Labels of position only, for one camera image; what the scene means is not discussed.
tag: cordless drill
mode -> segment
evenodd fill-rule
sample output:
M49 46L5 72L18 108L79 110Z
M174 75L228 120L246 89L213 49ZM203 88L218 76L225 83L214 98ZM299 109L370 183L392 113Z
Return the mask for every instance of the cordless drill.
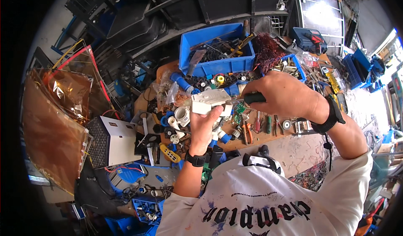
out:
M317 35L304 33L304 36L307 37L313 44L315 44L315 51L318 56L322 53L322 47L320 46L324 43L324 40Z

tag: man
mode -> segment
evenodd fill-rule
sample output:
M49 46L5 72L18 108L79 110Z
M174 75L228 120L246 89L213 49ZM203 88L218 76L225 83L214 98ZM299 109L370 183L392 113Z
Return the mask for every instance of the man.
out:
M353 119L296 78L271 71L243 94L261 92L266 102L250 107L283 117L303 117L332 138L340 153L318 192L290 182L266 158L236 157L219 165L199 197L203 167L188 160L174 193L165 201L157 235L353 235L363 213L372 157ZM191 114L190 158L205 154L214 121Z

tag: black mesh grille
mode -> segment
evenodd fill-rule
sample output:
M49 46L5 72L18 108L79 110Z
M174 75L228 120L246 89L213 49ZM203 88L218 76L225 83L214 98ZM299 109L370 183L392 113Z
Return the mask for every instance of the black mesh grille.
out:
M98 116L91 120L86 128L94 139L88 153L91 155L92 164L95 169L108 166L110 136L101 118Z

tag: workbench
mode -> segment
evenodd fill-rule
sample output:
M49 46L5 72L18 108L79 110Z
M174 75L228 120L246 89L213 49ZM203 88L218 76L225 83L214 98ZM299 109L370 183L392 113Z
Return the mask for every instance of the workbench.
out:
M330 60L326 56L326 54L320 55L320 59L326 60L326 61L328 61L330 63ZM156 83L161 82L161 77L162 77L163 73L165 71L167 71L167 70L177 71L177 72L181 73L181 71L178 68L178 61L170 62L170 63L168 63L166 65L163 65L163 66L158 68L157 74L156 74L157 78L155 80ZM146 95L144 95L144 93L142 93L141 96L136 100L136 102L134 104L134 113L138 112L138 110L147 111L147 106L148 106L147 100L150 101L150 100L154 99L154 97L156 96L156 92L154 91L152 86L150 86L150 87L151 87L151 89L147 89L145 91ZM256 122L257 114L258 113L257 113L256 110L251 111L250 114L249 114L248 123L254 124ZM267 116L266 113L261 112L260 113L260 118L262 118L263 115ZM283 121L287 120L287 119L290 119L290 118L279 116L280 124L282 124ZM227 152L227 151L231 151L231 150L235 150L235 149L241 149L241 148L246 148L246 147L249 147L249 146L259 145L259 144L266 143L266 142L276 140L276 139L280 139L280 138L283 138L285 136L289 136L289 135L295 133L295 128L294 128L294 126L292 126L289 130L284 130L284 135L281 135L280 130L278 129L277 130L277 137L276 137L275 134L274 134L274 127L275 127L274 126L275 125L274 115L272 115L272 124L271 125L272 125L271 134L266 134L265 133L265 125L263 126L263 132L260 132L259 134L255 133L252 130L252 134L253 134L253 138L254 138L252 144L246 145L246 144L244 144L243 140L235 139L234 141L230 140L227 144L224 144L219 140L217 142L217 145L219 147L223 148L224 152ZM232 134L233 131L234 131L235 126L236 126L236 124L232 125L230 123L230 121L228 121L228 122L226 122L224 124L224 126L222 127L222 130L224 130L227 134ZM171 141L169 139L165 138L164 134L161 135L161 141L163 143L165 143L165 144L171 143Z

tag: white t-shirt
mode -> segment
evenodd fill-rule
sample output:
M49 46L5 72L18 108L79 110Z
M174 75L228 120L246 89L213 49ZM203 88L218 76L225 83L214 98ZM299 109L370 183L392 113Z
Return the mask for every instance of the white t-shirt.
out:
M260 157L251 163L268 165ZM371 168L371 151L353 160L336 157L313 192L237 157L213 171L201 198L172 193L156 235L353 235Z

